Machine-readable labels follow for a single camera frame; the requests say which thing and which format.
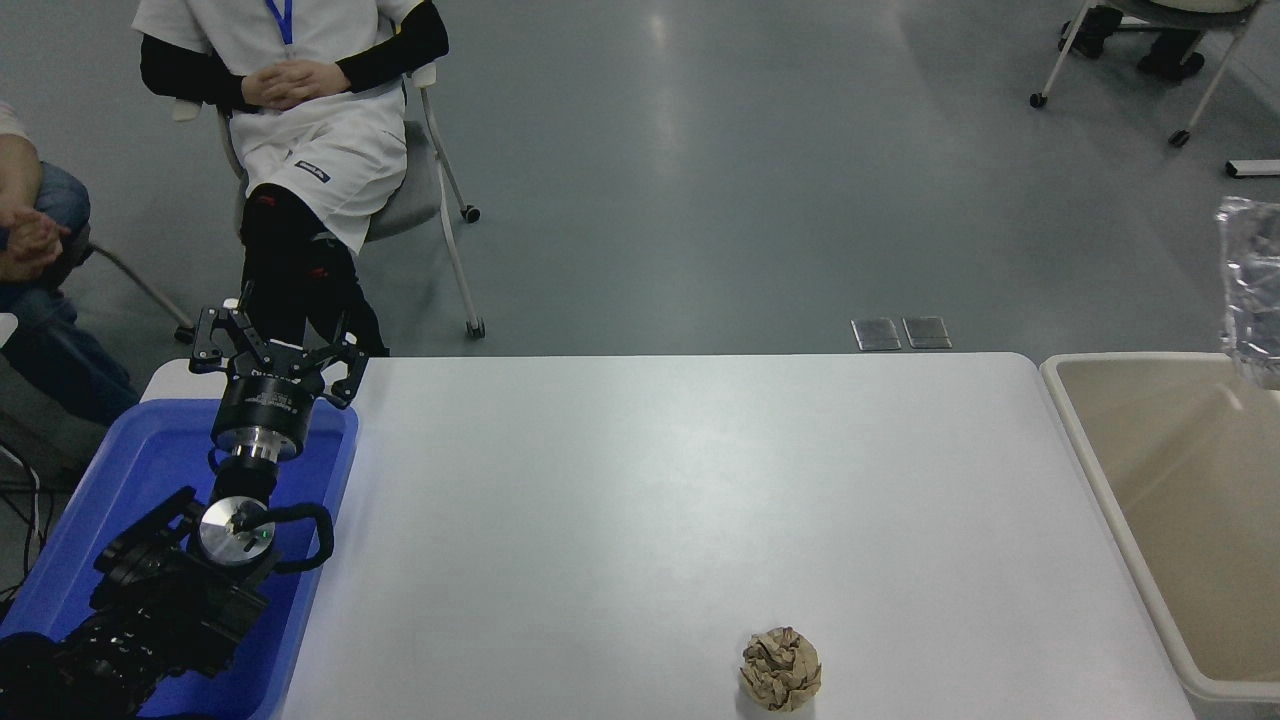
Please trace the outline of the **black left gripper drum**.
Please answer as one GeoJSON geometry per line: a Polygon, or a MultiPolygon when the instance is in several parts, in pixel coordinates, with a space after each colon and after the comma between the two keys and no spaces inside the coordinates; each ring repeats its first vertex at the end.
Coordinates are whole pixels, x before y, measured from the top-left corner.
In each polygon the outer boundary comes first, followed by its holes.
{"type": "Polygon", "coordinates": [[[232,374],[212,424],[212,442],[218,447],[236,447],[243,433],[259,428],[280,436],[287,447],[303,447],[314,404],[323,393],[319,377],[232,374]]]}

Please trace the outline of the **person's right hand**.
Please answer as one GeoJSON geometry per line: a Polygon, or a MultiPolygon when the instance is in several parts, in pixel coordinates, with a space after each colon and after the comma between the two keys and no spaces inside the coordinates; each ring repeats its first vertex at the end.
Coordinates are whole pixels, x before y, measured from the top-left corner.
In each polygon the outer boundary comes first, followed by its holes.
{"type": "Polygon", "coordinates": [[[36,250],[6,247],[1,252],[1,283],[17,284],[37,281],[61,254],[61,242],[36,250]]]}
{"type": "Polygon", "coordinates": [[[256,108],[285,111],[294,108],[296,79],[289,70],[264,68],[243,77],[239,82],[243,100],[256,108]]]}

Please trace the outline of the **person's left hand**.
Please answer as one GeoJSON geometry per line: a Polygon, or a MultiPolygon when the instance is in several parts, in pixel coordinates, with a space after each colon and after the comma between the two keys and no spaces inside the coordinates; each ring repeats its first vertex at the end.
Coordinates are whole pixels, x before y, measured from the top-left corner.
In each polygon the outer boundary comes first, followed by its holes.
{"type": "Polygon", "coordinates": [[[63,240],[72,236],[68,227],[29,208],[3,211],[1,225],[6,232],[6,251],[17,254],[59,252],[63,240]]]}
{"type": "Polygon", "coordinates": [[[279,102],[306,102],[347,92],[351,87],[351,81],[337,63],[291,59],[271,68],[268,97],[279,102]]]}

